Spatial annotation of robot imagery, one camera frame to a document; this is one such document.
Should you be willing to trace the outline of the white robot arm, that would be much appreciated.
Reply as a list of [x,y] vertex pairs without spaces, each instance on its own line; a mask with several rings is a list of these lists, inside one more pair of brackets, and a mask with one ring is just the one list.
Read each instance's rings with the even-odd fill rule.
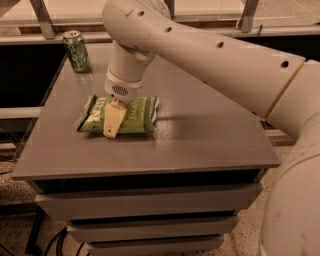
[[266,206],[258,256],[320,256],[320,63],[190,28],[163,0],[107,0],[106,92],[130,103],[159,55],[296,140]]

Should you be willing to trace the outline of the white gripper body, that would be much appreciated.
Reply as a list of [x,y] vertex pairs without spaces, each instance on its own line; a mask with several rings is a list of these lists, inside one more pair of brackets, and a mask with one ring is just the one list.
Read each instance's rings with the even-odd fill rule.
[[142,78],[135,72],[109,68],[104,88],[111,98],[129,104],[138,97],[142,88]]

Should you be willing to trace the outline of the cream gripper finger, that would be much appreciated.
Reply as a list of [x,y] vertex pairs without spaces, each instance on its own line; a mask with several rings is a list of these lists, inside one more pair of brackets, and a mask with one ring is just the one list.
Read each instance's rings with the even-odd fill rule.
[[106,105],[104,113],[104,131],[107,138],[115,138],[127,112],[127,107],[120,101]]

